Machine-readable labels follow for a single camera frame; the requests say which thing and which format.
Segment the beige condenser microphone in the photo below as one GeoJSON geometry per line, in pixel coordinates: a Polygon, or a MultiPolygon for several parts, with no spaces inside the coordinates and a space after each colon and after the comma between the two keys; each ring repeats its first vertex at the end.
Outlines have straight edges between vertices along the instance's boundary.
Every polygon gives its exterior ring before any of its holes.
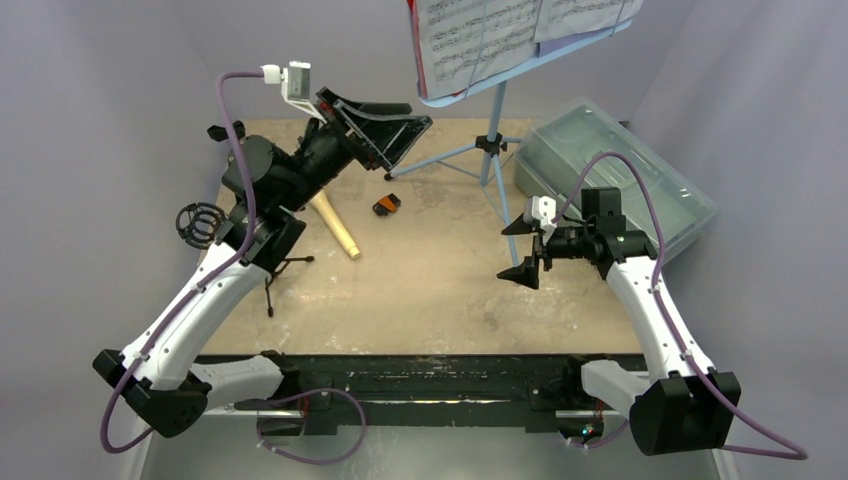
{"type": "Polygon", "coordinates": [[[331,234],[337,240],[342,250],[352,260],[357,260],[362,253],[352,235],[342,222],[336,210],[331,205],[324,190],[320,190],[311,200],[310,204],[329,228],[331,234]]]}

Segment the white sheet music page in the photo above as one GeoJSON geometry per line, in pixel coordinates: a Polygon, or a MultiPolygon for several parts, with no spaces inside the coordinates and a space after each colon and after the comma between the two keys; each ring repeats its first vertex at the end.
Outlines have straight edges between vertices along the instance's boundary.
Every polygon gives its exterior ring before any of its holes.
{"type": "Polygon", "coordinates": [[[613,27],[636,15],[643,0],[544,0],[534,41],[544,43],[613,27]]]}
{"type": "Polygon", "coordinates": [[[539,1],[410,1],[408,7],[422,99],[455,96],[535,56],[539,1]]]}

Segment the black round-base mic stand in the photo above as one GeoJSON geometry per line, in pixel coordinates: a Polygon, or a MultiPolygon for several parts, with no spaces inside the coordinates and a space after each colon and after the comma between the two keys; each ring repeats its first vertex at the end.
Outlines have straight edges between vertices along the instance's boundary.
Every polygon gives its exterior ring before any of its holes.
{"type": "MultiPolygon", "coordinates": [[[[246,127],[242,121],[233,122],[231,125],[231,129],[234,131],[236,138],[239,141],[245,138],[246,127]]],[[[221,143],[229,139],[228,130],[221,125],[212,125],[208,127],[206,133],[211,140],[217,143],[221,143]]]]}

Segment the black tripod mic stand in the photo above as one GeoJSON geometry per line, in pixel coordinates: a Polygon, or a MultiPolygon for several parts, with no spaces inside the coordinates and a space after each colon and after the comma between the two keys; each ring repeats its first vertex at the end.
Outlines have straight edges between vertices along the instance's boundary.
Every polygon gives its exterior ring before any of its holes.
{"type": "MultiPolygon", "coordinates": [[[[175,228],[179,237],[189,246],[207,250],[214,240],[214,234],[224,224],[225,211],[217,205],[208,202],[195,202],[183,207],[175,220],[175,228]]],[[[267,315],[273,318],[275,310],[271,300],[270,288],[285,269],[294,262],[311,263],[315,257],[283,258],[277,264],[277,268],[271,270],[271,276],[264,282],[264,290],[267,303],[267,315]]]]}

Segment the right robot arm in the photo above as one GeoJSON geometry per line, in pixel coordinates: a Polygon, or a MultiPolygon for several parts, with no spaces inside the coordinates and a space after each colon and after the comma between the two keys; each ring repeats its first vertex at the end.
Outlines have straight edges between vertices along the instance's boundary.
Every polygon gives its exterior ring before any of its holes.
{"type": "Polygon", "coordinates": [[[576,407],[602,401],[629,423],[639,450],[648,456],[724,446],[741,386],[718,372],[689,334],[656,274],[658,253],[649,236],[631,230],[614,187],[585,188],[574,226],[554,219],[556,202],[534,196],[502,233],[533,235],[532,250],[498,278],[538,289],[539,274],[556,259],[585,259],[595,266],[627,312],[647,365],[641,378],[613,360],[589,360],[564,376],[561,392],[576,407]],[[717,395],[723,394],[729,406],[717,395]]]}

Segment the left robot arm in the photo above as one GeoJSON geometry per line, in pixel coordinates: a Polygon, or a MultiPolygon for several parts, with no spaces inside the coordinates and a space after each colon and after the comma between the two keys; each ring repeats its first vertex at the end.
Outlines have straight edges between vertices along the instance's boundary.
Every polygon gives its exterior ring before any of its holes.
{"type": "Polygon", "coordinates": [[[235,206],[166,310],[126,347],[94,360],[115,397],[163,437],[220,406],[264,400],[284,409],[295,402],[298,382],[279,354],[219,364],[200,364],[197,356],[241,300],[288,260],[306,227],[298,213],[319,191],[352,163],[392,169],[432,123],[406,103],[357,102],[329,89],[318,92],[315,108],[293,153],[247,134],[238,121],[210,127],[211,139],[232,146],[222,183],[235,206]]]}

